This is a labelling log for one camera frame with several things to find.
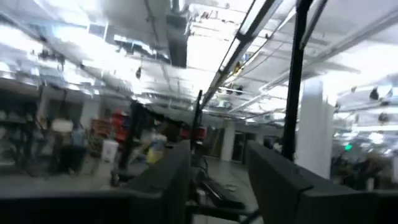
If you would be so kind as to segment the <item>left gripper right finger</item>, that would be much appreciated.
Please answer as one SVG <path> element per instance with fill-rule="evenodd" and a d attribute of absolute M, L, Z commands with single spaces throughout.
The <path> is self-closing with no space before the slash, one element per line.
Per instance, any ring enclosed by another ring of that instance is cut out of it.
<path fill-rule="evenodd" d="M 264 224 L 297 224 L 300 196 L 313 188 L 298 166 L 255 141 L 248 142 L 246 165 Z"/>

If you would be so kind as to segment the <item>red box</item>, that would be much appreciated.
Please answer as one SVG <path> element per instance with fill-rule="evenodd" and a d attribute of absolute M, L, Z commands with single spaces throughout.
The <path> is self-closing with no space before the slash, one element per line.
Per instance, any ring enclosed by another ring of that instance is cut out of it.
<path fill-rule="evenodd" d="M 190 139 L 192 135 L 192 130 L 190 128 L 182 128 L 180 130 L 180 137 L 182 139 Z M 206 129 L 199 127 L 195 131 L 194 139 L 195 140 L 204 140 L 206 138 Z"/>

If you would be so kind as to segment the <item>thin black pole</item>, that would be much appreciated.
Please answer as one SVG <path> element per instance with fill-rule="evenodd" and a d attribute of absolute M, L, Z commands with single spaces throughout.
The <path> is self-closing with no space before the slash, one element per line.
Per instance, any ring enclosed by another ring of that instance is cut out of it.
<path fill-rule="evenodd" d="M 193 115 L 193 122 L 191 126 L 191 131 L 190 131 L 190 150 L 192 151 L 194 146 L 195 146 L 195 139 L 196 139 L 196 131 L 198 127 L 198 117 L 200 116 L 200 101 L 202 98 L 203 90 L 200 90 L 198 92 L 197 100 L 195 102 L 195 107 L 194 107 L 194 115 Z"/>

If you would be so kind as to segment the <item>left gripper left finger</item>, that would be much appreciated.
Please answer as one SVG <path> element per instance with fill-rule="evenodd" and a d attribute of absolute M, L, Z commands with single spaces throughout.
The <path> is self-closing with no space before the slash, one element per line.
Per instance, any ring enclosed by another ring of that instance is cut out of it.
<path fill-rule="evenodd" d="M 124 185 L 129 224 L 185 224 L 190 181 L 190 141 L 183 140 Z"/>

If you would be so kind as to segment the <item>red stacked bins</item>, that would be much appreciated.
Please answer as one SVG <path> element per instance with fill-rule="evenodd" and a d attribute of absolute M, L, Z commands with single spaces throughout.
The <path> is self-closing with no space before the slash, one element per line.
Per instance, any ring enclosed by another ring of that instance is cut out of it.
<path fill-rule="evenodd" d="M 124 142 L 127 136 L 129 115 L 121 109 L 115 109 L 111 113 L 111 123 L 113 125 L 114 138 L 117 142 Z"/>

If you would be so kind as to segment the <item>white bucket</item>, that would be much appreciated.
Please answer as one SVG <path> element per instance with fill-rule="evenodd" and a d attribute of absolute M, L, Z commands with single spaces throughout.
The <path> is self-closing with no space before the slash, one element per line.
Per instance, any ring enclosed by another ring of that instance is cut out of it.
<path fill-rule="evenodd" d="M 105 162 L 114 162 L 119 143 L 112 139 L 105 139 L 102 145 L 101 159 Z"/>

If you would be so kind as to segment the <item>yellow container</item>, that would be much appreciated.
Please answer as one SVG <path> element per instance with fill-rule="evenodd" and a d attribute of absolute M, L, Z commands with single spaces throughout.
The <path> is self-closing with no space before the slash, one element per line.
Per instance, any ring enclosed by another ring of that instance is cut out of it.
<path fill-rule="evenodd" d="M 161 134 L 154 134 L 147 153 L 147 163 L 156 163 L 162 158 L 167 143 L 167 137 Z"/>

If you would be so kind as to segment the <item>large white column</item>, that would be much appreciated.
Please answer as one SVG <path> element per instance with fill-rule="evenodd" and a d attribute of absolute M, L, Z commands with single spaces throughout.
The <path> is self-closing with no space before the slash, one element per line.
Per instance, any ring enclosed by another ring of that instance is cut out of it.
<path fill-rule="evenodd" d="M 295 163 L 330 178 L 336 95 L 320 78 L 303 83 Z"/>

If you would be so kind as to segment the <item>slim white column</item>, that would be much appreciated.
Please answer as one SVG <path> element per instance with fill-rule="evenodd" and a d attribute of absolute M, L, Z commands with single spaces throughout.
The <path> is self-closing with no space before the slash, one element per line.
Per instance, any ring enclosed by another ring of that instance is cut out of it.
<path fill-rule="evenodd" d="M 235 139 L 235 125 L 233 122 L 227 122 L 224 128 L 223 145 L 220 154 L 221 160 L 230 161 L 232 159 L 234 139 Z"/>

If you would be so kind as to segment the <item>black ceiling duct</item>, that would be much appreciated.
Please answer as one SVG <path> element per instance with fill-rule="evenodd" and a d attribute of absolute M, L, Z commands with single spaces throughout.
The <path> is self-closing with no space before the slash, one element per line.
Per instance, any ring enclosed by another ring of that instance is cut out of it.
<path fill-rule="evenodd" d="M 169 14 L 166 16 L 169 59 L 172 66 L 187 67 L 187 18 Z"/>

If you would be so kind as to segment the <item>black metal frame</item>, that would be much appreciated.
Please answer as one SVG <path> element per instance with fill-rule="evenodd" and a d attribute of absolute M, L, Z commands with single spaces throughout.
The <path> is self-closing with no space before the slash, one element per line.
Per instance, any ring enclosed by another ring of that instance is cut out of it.
<path fill-rule="evenodd" d="M 297 124 L 299 93 L 302 77 L 303 49 L 300 48 L 300 43 L 306 30 L 307 14 L 312 2 L 313 0 L 297 0 L 296 3 L 295 29 L 281 152 L 281 154 L 290 161 L 294 161 L 295 128 Z"/>

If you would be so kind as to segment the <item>dark shelf post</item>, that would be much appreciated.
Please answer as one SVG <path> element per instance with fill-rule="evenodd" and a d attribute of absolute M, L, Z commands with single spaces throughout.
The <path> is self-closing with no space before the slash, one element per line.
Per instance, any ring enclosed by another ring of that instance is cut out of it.
<path fill-rule="evenodd" d="M 125 139 L 125 145 L 123 153 L 121 154 L 121 158 L 119 161 L 119 168 L 126 169 L 127 163 L 129 161 L 129 157 L 132 152 L 132 145 L 134 142 L 134 135 L 136 132 L 136 126 L 139 121 L 139 115 L 141 113 L 142 105 L 138 101 L 132 101 L 131 103 L 131 117 L 130 117 L 130 125 L 128 129 L 128 134 Z"/>

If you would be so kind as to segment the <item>long ceiling light rail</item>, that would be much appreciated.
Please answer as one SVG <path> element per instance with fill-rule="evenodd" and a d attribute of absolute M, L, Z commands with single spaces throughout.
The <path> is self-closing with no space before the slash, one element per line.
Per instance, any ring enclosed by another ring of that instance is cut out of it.
<path fill-rule="evenodd" d="M 254 0 L 245 15 L 227 53 L 225 54 L 220 67 L 204 94 L 200 109 L 203 109 L 212 99 L 217 89 L 232 74 L 236 64 L 246 53 L 248 47 L 263 30 L 264 26 L 272 18 L 276 10 L 284 0 Z"/>

